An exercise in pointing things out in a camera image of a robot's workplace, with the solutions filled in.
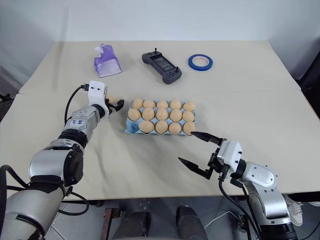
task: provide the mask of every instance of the egg carton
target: egg carton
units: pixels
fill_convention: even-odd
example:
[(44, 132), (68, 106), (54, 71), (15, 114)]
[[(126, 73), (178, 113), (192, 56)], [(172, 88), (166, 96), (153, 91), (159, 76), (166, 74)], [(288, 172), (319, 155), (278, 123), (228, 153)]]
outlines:
[[(157, 114), (157, 110), (158, 110), (157, 103), (159, 101), (160, 100), (155, 100), (154, 101), (155, 102), (155, 106), (156, 106), (156, 107), (153, 108), (155, 116)], [(181, 101), (181, 109), (180, 109), (180, 111), (182, 112), (182, 114), (186, 111), (186, 110), (183, 109), (183, 106), (184, 106), (185, 103), (186, 103), (186, 101)], [(139, 109), (140, 113), (142, 113), (144, 111), (144, 109), (145, 109), (144, 107), (141, 107)], [(170, 119), (170, 113), (171, 113), (172, 109), (170, 107), (168, 107), (168, 108), (166, 108), (166, 110), (168, 112), (168, 118), (165, 121), (168, 123), (168, 126), (169, 126), (170, 124), (173, 123), (173, 121)], [(193, 122), (196, 125), (196, 110), (193, 110), (192, 112), (193, 112), (193, 115), (194, 115), (194, 121)], [(145, 135), (149, 135), (149, 134), (157, 134), (157, 135), (165, 135), (165, 134), (167, 134), (168, 135), (168, 134), (170, 134), (170, 135), (172, 135), (172, 133), (169, 130), (167, 130), (163, 134), (157, 133), (157, 131), (155, 129), (152, 130), (150, 133), (144, 133), (143, 131), (141, 131), (139, 129), (139, 123), (141, 123), (142, 121), (144, 121), (144, 119), (142, 117), (140, 117), (137, 121), (132, 121), (129, 117), (127, 117), (126, 118), (126, 129), (124, 130), (124, 132), (127, 133), (127, 134), (132, 134), (132, 135), (134, 135), (134, 134), (145, 134)], [(157, 122), (159, 122), (159, 120), (156, 117), (154, 117), (154, 118), (152, 118), (150, 120), (150, 122), (152, 122), (153, 125), (156, 126), (156, 124), (157, 124)], [(187, 134), (185, 134), (184, 131), (183, 131), (183, 127), (184, 127), (184, 124), (186, 123), (186, 121), (181, 119), (177, 123), (181, 125), (181, 132), (178, 135), (187, 136)]]

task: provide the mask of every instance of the egg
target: egg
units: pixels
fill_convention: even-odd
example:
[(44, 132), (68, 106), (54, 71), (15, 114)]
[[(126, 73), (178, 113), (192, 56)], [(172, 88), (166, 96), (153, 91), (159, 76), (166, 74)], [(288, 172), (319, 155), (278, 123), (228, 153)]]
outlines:
[(173, 122), (179, 122), (182, 118), (182, 112), (179, 110), (179, 109), (174, 109), (171, 111), (170, 113), (170, 119), (173, 121)]
[(190, 136), (191, 132), (193, 132), (194, 130), (196, 130), (196, 125), (192, 121), (187, 121), (183, 125), (183, 132), (188, 136)]
[(156, 119), (158, 119), (160, 121), (166, 120), (168, 118), (168, 112), (164, 108), (158, 108), (155, 116), (156, 116)]
[(182, 114), (182, 119), (186, 122), (193, 122), (195, 120), (195, 115), (191, 111), (185, 111)]
[(173, 135), (178, 135), (181, 132), (181, 125), (177, 122), (173, 122), (169, 126), (169, 131)]
[(132, 107), (134, 109), (140, 109), (143, 106), (144, 101), (141, 98), (136, 98), (135, 100), (133, 100), (132, 102)]
[(173, 109), (181, 109), (181, 102), (178, 99), (174, 99), (170, 102), (170, 108)]
[(139, 123), (139, 129), (145, 134), (149, 134), (155, 129), (155, 126), (150, 121), (142, 121)]
[(143, 118), (144, 120), (149, 121), (149, 120), (153, 119), (154, 117), (155, 117), (155, 111), (154, 111), (153, 108), (147, 107), (147, 108), (145, 108), (145, 109), (143, 110), (142, 118)]
[(115, 96), (106, 96), (107, 99), (109, 99), (109, 103), (116, 104), (117, 98)]
[(157, 102), (156, 107), (158, 109), (161, 109), (161, 108), (167, 109), (168, 108), (168, 103), (166, 101), (164, 101), (164, 100), (161, 100), (161, 101)]
[(156, 106), (155, 102), (152, 100), (145, 100), (143, 102), (143, 107), (144, 108), (154, 108)]
[(129, 117), (129, 119), (131, 119), (132, 121), (135, 122), (139, 118), (141, 118), (141, 113), (135, 108), (130, 108), (128, 111), (128, 117)]
[(196, 109), (196, 104), (193, 101), (187, 101), (183, 104), (183, 109), (192, 112)]
[(158, 134), (164, 134), (168, 131), (168, 123), (166, 121), (158, 121), (155, 125), (155, 130)]

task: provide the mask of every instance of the tape roll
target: tape roll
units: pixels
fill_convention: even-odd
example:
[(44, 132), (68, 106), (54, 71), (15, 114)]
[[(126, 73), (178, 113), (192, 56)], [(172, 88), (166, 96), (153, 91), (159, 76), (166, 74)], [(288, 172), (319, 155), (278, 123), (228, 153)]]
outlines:
[[(208, 64), (205, 66), (197, 66), (194, 64), (194, 59), (204, 59), (207, 61)], [(207, 55), (195, 54), (195, 55), (192, 55), (191, 57), (189, 57), (188, 63), (189, 63), (190, 68), (192, 68), (194, 70), (207, 71), (212, 67), (212, 65), (214, 64), (214, 61), (212, 61), (211, 57), (209, 57)]]

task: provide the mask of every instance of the purple tissue box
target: purple tissue box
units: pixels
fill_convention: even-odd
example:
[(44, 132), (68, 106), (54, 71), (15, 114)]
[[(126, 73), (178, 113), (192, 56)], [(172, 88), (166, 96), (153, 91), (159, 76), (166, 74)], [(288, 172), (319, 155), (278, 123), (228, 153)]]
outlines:
[(111, 45), (102, 43), (95, 47), (94, 51), (94, 68), (100, 78), (121, 73), (119, 60)]

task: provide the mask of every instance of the game controller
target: game controller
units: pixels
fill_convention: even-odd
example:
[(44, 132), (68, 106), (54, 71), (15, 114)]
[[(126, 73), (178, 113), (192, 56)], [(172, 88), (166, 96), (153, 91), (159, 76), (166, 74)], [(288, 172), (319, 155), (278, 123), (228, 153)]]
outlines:
[(179, 67), (174, 66), (161, 52), (157, 51), (157, 48), (152, 52), (142, 54), (142, 61), (145, 64), (150, 64), (159, 74), (161, 74), (162, 81), (165, 84), (172, 84), (182, 75)]

